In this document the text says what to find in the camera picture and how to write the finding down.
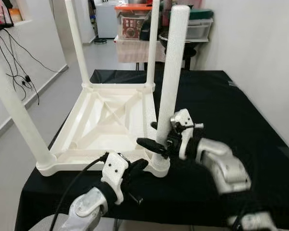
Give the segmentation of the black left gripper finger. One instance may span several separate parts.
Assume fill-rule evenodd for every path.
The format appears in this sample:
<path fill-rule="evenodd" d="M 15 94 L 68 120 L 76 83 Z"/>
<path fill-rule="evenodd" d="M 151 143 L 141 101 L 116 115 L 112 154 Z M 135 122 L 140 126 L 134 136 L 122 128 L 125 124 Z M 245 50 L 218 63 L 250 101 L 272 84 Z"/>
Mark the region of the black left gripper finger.
<path fill-rule="evenodd" d="M 128 174 L 140 174 L 149 165 L 149 161 L 145 159 L 135 160 L 128 165 Z"/>

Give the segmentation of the beige cloth covered side table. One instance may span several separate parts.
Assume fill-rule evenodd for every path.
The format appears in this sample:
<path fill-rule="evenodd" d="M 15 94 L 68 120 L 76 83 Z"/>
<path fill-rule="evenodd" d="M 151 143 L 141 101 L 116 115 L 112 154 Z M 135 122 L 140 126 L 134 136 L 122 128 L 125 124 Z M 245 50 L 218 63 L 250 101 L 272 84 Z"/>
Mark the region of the beige cloth covered side table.
<path fill-rule="evenodd" d="M 113 42 L 119 63 L 147 63 L 148 40 L 128 40 L 115 37 Z"/>

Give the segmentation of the orange lid storage box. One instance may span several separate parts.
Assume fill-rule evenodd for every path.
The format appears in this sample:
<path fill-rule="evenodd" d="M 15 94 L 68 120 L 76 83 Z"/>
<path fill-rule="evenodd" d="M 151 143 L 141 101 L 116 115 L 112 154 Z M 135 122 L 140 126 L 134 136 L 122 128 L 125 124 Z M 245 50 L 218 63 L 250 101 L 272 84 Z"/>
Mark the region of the orange lid storage box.
<path fill-rule="evenodd" d="M 118 39 L 139 40 L 152 4 L 120 3 L 114 7 L 118 20 Z"/>

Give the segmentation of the white plastic children table top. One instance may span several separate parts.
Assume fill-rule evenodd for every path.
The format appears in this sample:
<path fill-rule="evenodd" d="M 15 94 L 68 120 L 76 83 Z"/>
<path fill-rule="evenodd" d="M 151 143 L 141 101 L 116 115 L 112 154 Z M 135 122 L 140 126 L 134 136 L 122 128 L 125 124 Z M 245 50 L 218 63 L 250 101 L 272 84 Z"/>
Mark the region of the white plastic children table top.
<path fill-rule="evenodd" d="M 154 84 L 84 84 L 50 149 L 51 163 L 39 167 L 43 176 L 59 171 L 80 171 L 105 153 L 127 160 L 146 160 L 145 171 L 164 178 L 170 163 L 138 145 L 141 137 L 155 139 L 157 121 Z"/>

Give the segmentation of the black tablecloth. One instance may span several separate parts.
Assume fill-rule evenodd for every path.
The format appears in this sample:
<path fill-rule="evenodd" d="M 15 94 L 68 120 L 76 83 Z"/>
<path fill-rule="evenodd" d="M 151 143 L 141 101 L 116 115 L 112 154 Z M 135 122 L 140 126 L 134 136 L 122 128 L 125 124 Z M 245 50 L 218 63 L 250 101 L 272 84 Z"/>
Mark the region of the black tablecloth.
<path fill-rule="evenodd" d="M 177 109 L 186 108 L 204 124 L 204 136 L 226 143 L 247 168 L 255 197 L 279 229 L 289 230 L 289 160 L 278 147 L 288 147 L 246 94 L 228 85 L 221 70 L 185 71 L 180 75 Z M 33 169 L 19 198 L 13 231 L 30 231 L 52 221 L 61 198 L 61 213 L 100 180 L 100 171 L 61 171 L 43 176 Z M 223 203 L 208 172 L 192 163 L 171 160 L 166 177 L 149 172 L 134 185 L 141 203 L 129 199 L 105 216 L 161 224 L 226 227 Z"/>

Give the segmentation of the white fridge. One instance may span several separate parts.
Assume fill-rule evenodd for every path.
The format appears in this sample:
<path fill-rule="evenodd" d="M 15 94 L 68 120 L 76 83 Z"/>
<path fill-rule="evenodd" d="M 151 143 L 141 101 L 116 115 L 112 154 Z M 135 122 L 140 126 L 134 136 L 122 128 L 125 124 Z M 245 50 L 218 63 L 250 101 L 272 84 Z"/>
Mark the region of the white fridge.
<path fill-rule="evenodd" d="M 101 39 L 114 39 L 118 35 L 118 20 L 115 6 L 119 0 L 93 0 L 97 34 Z"/>

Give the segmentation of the clear container green lid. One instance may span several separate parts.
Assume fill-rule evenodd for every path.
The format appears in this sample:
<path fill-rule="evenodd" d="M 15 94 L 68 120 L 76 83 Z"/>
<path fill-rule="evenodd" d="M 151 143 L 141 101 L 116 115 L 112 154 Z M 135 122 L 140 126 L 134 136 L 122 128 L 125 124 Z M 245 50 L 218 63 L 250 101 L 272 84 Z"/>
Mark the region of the clear container green lid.
<path fill-rule="evenodd" d="M 189 12 L 187 40 L 207 39 L 213 23 L 214 12 L 211 9 L 193 8 Z"/>

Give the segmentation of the black bag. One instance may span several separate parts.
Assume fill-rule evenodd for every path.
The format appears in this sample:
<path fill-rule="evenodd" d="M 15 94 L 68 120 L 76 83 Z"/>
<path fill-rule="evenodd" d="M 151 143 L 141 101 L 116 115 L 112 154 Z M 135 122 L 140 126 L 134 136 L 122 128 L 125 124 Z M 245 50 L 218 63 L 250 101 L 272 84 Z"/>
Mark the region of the black bag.
<path fill-rule="evenodd" d="M 140 27 L 139 40 L 150 40 L 152 13 L 149 12 Z"/>

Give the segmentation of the black electronic device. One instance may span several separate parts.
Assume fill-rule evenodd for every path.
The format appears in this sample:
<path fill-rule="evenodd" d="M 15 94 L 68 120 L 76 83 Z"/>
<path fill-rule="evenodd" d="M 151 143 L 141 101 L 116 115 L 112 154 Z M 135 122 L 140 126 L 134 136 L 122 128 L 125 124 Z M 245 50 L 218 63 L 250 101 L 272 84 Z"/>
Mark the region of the black electronic device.
<path fill-rule="evenodd" d="M 12 6 L 10 0 L 0 0 L 0 30 L 14 26 L 14 20 L 9 11 Z"/>

